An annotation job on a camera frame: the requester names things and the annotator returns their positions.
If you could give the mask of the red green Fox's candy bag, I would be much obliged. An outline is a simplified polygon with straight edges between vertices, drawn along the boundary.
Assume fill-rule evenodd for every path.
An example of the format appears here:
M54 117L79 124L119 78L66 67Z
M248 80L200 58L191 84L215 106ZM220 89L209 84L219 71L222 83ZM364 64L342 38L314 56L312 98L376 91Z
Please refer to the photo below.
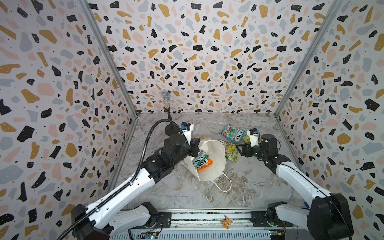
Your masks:
M235 144L239 143L245 136L246 131L240 128L237 128L231 124L228 124L221 131L221 135L226 139L234 142Z

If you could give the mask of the white paper bag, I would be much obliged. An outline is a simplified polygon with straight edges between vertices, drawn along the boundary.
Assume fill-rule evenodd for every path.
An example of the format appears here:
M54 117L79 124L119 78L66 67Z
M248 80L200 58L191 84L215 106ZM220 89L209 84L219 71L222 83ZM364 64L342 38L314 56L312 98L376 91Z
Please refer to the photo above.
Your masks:
M208 137L201 138L197 157L188 156L182 161L182 165L200 182L211 182L223 193L229 192L232 188L232 180L224 173L226 164L224 145ZM216 182L221 177L225 177L229 182L227 190L223 190Z

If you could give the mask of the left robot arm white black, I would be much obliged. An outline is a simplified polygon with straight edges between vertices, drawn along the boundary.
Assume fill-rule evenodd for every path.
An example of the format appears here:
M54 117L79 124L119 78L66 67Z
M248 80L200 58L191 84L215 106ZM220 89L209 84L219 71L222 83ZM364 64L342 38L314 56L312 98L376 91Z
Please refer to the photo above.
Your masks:
M132 228L151 228L159 212L150 202L130 211L123 211L123 207L169 175L186 157L197 157L200 141L192 138L187 142L178 134L165 139L164 146L142 163L137 175L96 202L88 206L79 204L72 210L73 236L77 240L108 240Z

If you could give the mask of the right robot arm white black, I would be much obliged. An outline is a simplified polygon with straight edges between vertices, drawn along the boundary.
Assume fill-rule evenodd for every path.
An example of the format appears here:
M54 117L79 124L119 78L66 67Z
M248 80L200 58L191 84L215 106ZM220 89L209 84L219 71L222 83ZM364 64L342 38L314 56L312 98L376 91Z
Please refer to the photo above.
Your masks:
M274 226L279 222L289 222L308 231L315 240L352 239L354 228L347 199L340 193L331 193L307 177L288 157L279 153L279 143L274 135L259 137L253 134L250 142L236 145L241 156L262 161L307 204L306 209L287 202L269 204L265 214L267 223Z

